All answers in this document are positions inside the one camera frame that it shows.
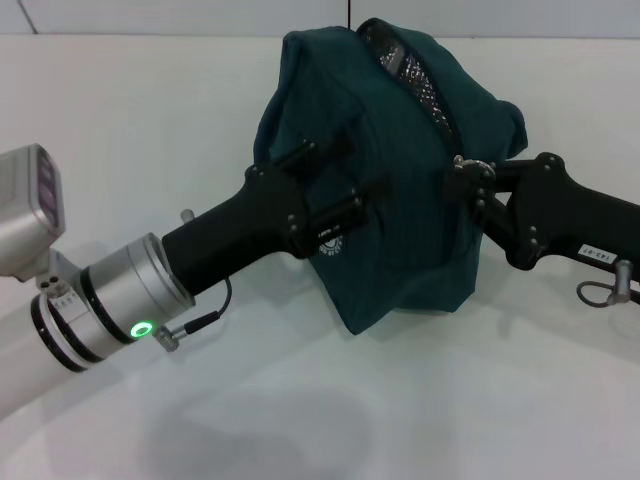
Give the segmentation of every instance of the black band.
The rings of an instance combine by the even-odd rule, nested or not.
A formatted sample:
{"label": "black band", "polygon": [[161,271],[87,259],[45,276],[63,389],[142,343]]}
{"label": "black band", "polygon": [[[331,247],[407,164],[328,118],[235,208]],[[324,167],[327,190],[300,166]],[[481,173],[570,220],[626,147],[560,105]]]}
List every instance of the black band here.
{"label": "black band", "polygon": [[98,320],[104,325],[104,328],[111,334],[113,338],[118,340],[120,343],[124,345],[131,345],[135,343],[135,340],[128,335],[126,335],[118,325],[111,319],[107,311],[105,310],[102,302],[96,295],[96,291],[93,288],[93,283],[91,283],[91,277],[89,277],[89,267],[85,268],[80,274],[80,286],[82,287],[82,291],[84,292],[85,297],[87,298],[87,302],[93,309],[93,313],[96,314]]}
{"label": "black band", "polygon": [[49,313],[51,313],[53,321],[56,322],[60,333],[62,333],[62,336],[67,340],[67,343],[71,345],[71,348],[73,348],[78,355],[80,355],[84,360],[90,363],[99,363],[104,360],[84,346],[84,343],[82,343],[80,339],[76,337],[75,332],[71,329],[69,324],[64,321],[64,318],[62,318],[60,312],[56,310],[51,302],[47,301],[47,306],[49,307]]}
{"label": "black band", "polygon": [[47,329],[47,326],[44,323],[44,319],[42,318],[39,303],[39,295],[31,300],[31,318],[33,319],[33,325],[36,327],[36,331],[38,332],[38,335],[40,335],[42,342],[46,345],[51,354],[56,357],[56,360],[58,360],[63,366],[67,367],[74,373],[84,372],[86,368],[81,367],[69,357],[67,357],[67,354],[62,351],[62,349],[58,346],[56,341],[51,336],[51,333]]}

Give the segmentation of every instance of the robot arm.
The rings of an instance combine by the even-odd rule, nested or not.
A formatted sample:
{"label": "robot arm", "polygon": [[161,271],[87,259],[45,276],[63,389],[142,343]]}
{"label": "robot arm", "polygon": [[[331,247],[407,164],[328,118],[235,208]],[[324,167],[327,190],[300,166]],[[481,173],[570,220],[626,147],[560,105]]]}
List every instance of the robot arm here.
{"label": "robot arm", "polygon": [[41,294],[0,321],[0,419],[75,373],[152,334],[167,350],[219,318],[176,331],[165,324],[194,297],[274,252],[297,258],[363,225],[388,191],[374,179],[312,211],[305,190],[330,162],[349,154],[338,135],[320,148],[305,143],[278,161],[250,167],[231,199],[194,217],[162,240],[149,233],[80,269],[50,249],[64,232],[60,174],[38,145],[0,156],[0,275],[36,278]]}
{"label": "robot arm", "polygon": [[[499,166],[457,158],[445,175],[445,199],[462,203],[474,222],[520,270],[547,255],[560,255],[615,273],[612,286],[584,282],[578,295],[591,306],[638,300],[631,281],[640,280],[640,207],[577,184],[558,155],[507,161]],[[495,194],[509,192],[503,204]],[[595,304],[582,288],[611,290]]]}

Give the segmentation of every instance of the label sticker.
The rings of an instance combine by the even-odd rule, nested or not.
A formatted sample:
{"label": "label sticker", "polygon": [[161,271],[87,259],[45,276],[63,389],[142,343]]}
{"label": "label sticker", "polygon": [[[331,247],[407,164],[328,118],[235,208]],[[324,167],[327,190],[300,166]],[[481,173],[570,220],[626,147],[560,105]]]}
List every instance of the label sticker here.
{"label": "label sticker", "polygon": [[611,265],[617,257],[615,253],[606,252],[587,244],[582,245],[580,251],[578,251],[578,255],[584,255],[585,257],[593,258],[594,260],[599,260],[609,265]]}
{"label": "label sticker", "polygon": [[87,306],[73,290],[69,290],[61,297],[49,300],[67,322],[75,320],[88,311]]}

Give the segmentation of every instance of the black mount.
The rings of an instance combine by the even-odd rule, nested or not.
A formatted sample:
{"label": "black mount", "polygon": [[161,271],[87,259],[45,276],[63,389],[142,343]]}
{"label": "black mount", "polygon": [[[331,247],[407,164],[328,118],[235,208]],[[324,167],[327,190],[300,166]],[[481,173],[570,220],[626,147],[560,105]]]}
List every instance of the black mount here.
{"label": "black mount", "polygon": [[[625,282],[640,280],[640,207],[577,184],[558,155],[501,165],[458,159],[444,192],[466,205],[515,268],[561,255],[620,276],[625,260]],[[511,193],[506,204],[495,197],[501,192]]]}
{"label": "black mount", "polygon": [[351,152],[339,134],[326,148],[305,142],[273,163],[249,167],[236,195],[162,239],[173,274],[197,295],[266,255],[308,258],[363,225],[368,207],[389,191],[386,177],[336,192],[338,200],[316,212],[304,195],[327,165]]}

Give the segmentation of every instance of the white wall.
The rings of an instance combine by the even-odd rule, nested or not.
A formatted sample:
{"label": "white wall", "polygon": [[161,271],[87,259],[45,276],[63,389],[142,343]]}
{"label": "white wall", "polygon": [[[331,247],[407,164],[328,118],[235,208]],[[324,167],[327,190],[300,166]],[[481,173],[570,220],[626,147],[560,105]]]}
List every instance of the white wall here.
{"label": "white wall", "polygon": [[0,0],[0,34],[31,33],[16,0]]}
{"label": "white wall", "polygon": [[640,37],[635,0],[352,0],[352,26],[370,17],[436,37]]}
{"label": "white wall", "polygon": [[25,0],[40,33],[282,36],[347,24],[346,0]]}

